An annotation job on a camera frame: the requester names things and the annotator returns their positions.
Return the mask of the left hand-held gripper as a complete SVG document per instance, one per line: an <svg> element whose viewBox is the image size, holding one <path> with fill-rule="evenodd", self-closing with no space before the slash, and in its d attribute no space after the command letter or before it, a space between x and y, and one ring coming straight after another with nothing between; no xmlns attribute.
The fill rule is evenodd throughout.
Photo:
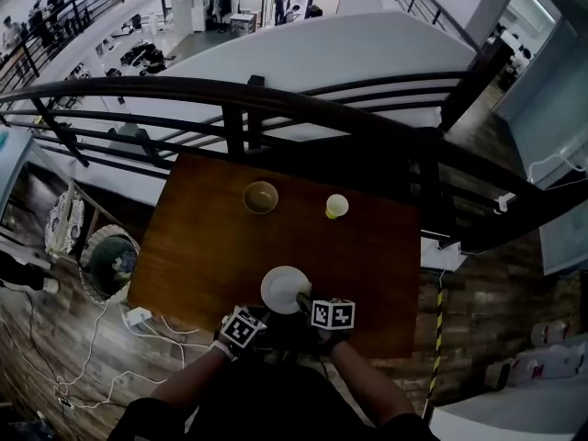
<svg viewBox="0 0 588 441"><path fill-rule="evenodd" d="M246 308L235 306L233 312L222 321L220 335L239 348L246 348L254 338L266 329Z"/></svg>

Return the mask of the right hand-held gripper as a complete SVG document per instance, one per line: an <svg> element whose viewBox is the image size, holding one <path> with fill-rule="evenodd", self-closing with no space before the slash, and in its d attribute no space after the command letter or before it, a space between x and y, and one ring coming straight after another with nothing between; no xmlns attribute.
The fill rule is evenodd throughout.
<svg viewBox="0 0 588 441"><path fill-rule="evenodd" d="M302 313L311 314L311 326L320 329L353 329L356 304L350 300L312 300L298 292L296 302Z"/></svg>

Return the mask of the white round plate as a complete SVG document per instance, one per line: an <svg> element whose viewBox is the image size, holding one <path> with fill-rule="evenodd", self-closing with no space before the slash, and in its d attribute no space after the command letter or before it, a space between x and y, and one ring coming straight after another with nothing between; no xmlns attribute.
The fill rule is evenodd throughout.
<svg viewBox="0 0 588 441"><path fill-rule="evenodd" d="M310 282L306 275L293 266L278 266L271 269L261 283L261 297L271 311L291 315L300 311L296 302L297 291L302 283Z"/></svg>

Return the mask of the person's right forearm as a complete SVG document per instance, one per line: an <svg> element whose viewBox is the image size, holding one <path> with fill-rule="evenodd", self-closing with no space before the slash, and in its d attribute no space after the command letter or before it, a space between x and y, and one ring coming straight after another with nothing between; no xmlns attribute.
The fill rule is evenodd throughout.
<svg viewBox="0 0 588 441"><path fill-rule="evenodd" d="M351 395L374 425L382 426L394 417L414 414L413 405L401 388L347 341L337 343L330 358Z"/></svg>

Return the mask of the person's left forearm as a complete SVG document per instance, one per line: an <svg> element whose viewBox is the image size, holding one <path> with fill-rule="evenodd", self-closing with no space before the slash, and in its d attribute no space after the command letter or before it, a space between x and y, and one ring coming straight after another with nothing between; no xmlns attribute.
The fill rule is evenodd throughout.
<svg viewBox="0 0 588 441"><path fill-rule="evenodd" d="M163 401L177 410L193 411L214 377L229 363L230 360L222 352L207 352L160 384L151 398Z"/></svg>

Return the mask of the person's right hand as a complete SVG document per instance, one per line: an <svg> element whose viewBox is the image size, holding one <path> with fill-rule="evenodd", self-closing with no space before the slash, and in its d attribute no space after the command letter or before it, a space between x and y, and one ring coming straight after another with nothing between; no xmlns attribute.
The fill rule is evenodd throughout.
<svg viewBox="0 0 588 441"><path fill-rule="evenodd" d="M318 352L321 356L329 356L336 345L348 341L350 333L347 331L331 331L317 329L318 335Z"/></svg>

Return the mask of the white wristband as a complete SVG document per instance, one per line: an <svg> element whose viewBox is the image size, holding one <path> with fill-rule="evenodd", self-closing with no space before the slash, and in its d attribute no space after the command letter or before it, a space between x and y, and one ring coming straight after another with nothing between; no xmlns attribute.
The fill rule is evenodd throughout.
<svg viewBox="0 0 588 441"><path fill-rule="evenodd" d="M231 362L235 359L230 347L220 340L214 340L208 347L207 352L222 352Z"/></svg>

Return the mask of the person's black clothing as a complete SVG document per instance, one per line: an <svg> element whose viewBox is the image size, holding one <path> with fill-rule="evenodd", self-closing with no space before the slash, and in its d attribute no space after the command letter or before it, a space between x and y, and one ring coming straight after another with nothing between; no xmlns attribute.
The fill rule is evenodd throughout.
<svg viewBox="0 0 588 441"><path fill-rule="evenodd" d="M192 425L152 398L129 404L107 441L439 441L416 414L365 424L336 388L304 366L237 361L212 381Z"/></svg>

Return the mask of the yellow paper cup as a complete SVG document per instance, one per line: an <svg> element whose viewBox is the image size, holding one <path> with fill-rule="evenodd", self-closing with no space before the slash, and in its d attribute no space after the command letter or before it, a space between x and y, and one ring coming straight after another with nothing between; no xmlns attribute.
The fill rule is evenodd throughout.
<svg viewBox="0 0 588 441"><path fill-rule="evenodd" d="M345 196L333 194L327 198L325 215L330 220L344 216L349 211L349 203Z"/></svg>

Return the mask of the white power strip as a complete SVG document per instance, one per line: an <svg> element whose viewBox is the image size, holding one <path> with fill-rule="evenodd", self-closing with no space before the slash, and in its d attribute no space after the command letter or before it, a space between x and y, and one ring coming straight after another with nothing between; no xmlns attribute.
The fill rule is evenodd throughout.
<svg viewBox="0 0 588 441"><path fill-rule="evenodd" d="M152 313L143 307L137 307L132 310L122 312L123 321L129 327L134 327L141 323L148 322L152 316Z"/></svg>

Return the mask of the brown ceramic bowl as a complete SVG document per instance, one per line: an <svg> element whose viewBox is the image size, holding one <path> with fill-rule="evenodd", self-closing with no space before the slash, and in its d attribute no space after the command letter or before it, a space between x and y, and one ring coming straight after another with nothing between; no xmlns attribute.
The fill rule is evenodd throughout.
<svg viewBox="0 0 588 441"><path fill-rule="evenodd" d="M265 215L272 212L278 201L277 189L266 181L255 181L243 191L243 205L253 214Z"/></svg>

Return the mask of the yellow black striped tape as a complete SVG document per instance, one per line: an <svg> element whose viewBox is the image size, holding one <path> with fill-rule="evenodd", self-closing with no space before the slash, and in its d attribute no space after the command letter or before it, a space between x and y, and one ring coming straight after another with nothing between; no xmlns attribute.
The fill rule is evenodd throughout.
<svg viewBox="0 0 588 441"><path fill-rule="evenodd" d="M437 307L436 307L436 336L435 336L435 359L431 373L430 383L424 403L424 414L428 408L429 402L435 390L436 378L441 360L441 345L442 345L442 331L443 331L443 288L439 284L437 290Z"/></svg>

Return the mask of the white base board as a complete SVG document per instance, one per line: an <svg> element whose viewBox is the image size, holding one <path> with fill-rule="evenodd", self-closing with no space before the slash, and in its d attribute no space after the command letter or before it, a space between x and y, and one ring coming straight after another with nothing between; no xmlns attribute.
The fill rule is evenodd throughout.
<svg viewBox="0 0 588 441"><path fill-rule="evenodd" d="M461 253L460 243L454 243L448 248L441 249L437 240L422 238L421 239L421 257L420 266L426 269L445 270L449 272L457 271L467 259L467 256Z"/></svg>

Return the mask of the white ribbed trash bin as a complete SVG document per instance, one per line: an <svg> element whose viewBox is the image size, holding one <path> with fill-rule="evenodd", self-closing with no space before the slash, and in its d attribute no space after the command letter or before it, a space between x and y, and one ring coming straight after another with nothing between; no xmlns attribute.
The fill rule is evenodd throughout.
<svg viewBox="0 0 588 441"><path fill-rule="evenodd" d="M107 225L93 233L79 260L85 291L97 304L127 299L141 248L120 226Z"/></svg>

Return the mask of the small grey bin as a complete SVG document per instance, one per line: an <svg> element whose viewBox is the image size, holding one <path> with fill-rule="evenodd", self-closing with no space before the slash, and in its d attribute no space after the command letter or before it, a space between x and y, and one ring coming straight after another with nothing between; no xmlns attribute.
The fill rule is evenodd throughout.
<svg viewBox="0 0 588 441"><path fill-rule="evenodd" d="M493 391L502 390L507 384L512 362L512 359L506 359L487 366L484 373L484 386Z"/></svg>

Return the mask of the white chair with patterned cushion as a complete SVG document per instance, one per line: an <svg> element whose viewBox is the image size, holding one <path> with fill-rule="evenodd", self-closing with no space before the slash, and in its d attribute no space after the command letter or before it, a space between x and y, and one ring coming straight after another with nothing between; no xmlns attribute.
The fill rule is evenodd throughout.
<svg viewBox="0 0 588 441"><path fill-rule="evenodd" d="M56 230L50 234L45 234L45 236L50 237L49 241L45 244L45 252L55 260L61 259L77 265L79 263L79 257L81 256L81 254L75 251L75 245L77 242L72 241L72 250L70 252L66 252L66 238L69 236L67 232L70 219L72 218L76 195L78 195L82 201L94 208L94 215L92 216L92 220L89 223L86 236L83 236L82 234L79 235L79 237L83 238L82 247L85 246L89 240L89 237L94 232L97 220L100 215L103 215L105 218L112 221L113 223L116 223L117 225L120 225L121 222L94 199L92 199L74 180L70 180L67 191L65 192L63 207L61 209L57 209L55 214L48 217L46 226L51 228L51 226L55 224Z"/></svg>

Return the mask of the white desk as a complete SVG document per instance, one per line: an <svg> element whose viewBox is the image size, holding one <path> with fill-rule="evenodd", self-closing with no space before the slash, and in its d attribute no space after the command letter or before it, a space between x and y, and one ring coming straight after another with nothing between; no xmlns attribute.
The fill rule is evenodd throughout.
<svg viewBox="0 0 588 441"><path fill-rule="evenodd" d="M441 441L588 441L588 392L548 390L483 394L433 410Z"/></svg>

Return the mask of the white box with red label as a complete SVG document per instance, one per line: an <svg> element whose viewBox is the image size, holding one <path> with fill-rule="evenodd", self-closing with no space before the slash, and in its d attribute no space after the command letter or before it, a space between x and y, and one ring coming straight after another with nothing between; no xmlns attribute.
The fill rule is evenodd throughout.
<svg viewBox="0 0 588 441"><path fill-rule="evenodd" d="M508 384L517 386L533 380L568 379L587 365L586 345L552 345L519 353L510 366Z"/></svg>
<svg viewBox="0 0 588 441"><path fill-rule="evenodd" d="M570 323L565 320L540 322L534 325L530 341L534 347L556 345L564 342L570 332Z"/></svg>

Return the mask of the black curved metal railing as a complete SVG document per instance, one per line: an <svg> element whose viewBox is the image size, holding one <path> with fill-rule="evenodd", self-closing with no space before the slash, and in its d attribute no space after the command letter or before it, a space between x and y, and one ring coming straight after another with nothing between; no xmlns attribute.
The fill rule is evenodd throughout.
<svg viewBox="0 0 588 441"><path fill-rule="evenodd" d="M426 235L479 254L557 219L588 184L540 188L445 141L384 117L375 95L329 100L180 77L85 78L0 94L0 123L34 130L48 150L143 175L175 154L263 168L416 206ZM225 143L225 152L212 145ZM516 198L496 214L495 199Z"/></svg>

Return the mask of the light blue table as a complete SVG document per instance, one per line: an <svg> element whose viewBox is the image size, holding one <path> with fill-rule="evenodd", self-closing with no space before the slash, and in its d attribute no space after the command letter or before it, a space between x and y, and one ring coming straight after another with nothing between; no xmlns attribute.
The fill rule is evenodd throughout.
<svg viewBox="0 0 588 441"><path fill-rule="evenodd" d="M32 145L33 138L27 131L0 128L0 220Z"/></svg>

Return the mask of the clothes rack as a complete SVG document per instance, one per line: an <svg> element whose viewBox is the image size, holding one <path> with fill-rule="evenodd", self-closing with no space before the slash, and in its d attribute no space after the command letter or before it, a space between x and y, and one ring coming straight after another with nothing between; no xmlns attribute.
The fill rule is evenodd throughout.
<svg viewBox="0 0 588 441"><path fill-rule="evenodd" d="M207 28L215 28L224 33L228 24L225 18L232 14L232 0L209 0L207 8Z"/></svg>

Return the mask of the frosted glass partition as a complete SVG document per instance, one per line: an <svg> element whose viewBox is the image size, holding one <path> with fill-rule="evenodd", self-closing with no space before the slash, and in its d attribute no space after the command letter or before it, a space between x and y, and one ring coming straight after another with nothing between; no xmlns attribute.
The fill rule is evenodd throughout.
<svg viewBox="0 0 588 441"><path fill-rule="evenodd" d="M508 124L533 184L588 184L588 23L561 20L494 111ZM539 234L545 274L588 268L588 199Z"/></svg>

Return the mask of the white cabinet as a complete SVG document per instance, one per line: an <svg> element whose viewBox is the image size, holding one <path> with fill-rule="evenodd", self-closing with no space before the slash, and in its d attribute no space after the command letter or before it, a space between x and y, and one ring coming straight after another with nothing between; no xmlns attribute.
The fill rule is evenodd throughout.
<svg viewBox="0 0 588 441"><path fill-rule="evenodd" d="M193 0L171 0L174 32L183 39L193 32L192 8Z"/></svg>

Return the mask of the black stair railing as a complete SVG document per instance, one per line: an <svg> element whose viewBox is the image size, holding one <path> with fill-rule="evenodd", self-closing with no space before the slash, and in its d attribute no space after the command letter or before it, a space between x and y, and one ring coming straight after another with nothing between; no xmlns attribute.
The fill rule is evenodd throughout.
<svg viewBox="0 0 588 441"><path fill-rule="evenodd" d="M394 0L405 13L445 31L469 45L477 54L481 54L480 45L436 0Z"/></svg>

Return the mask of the black gallery railing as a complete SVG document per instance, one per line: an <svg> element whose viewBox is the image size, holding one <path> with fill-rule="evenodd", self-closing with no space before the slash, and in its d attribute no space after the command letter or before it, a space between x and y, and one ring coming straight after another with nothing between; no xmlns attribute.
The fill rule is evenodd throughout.
<svg viewBox="0 0 588 441"><path fill-rule="evenodd" d="M17 42L0 51L0 94L30 85L74 39L126 0L57 0L36 7Z"/></svg>

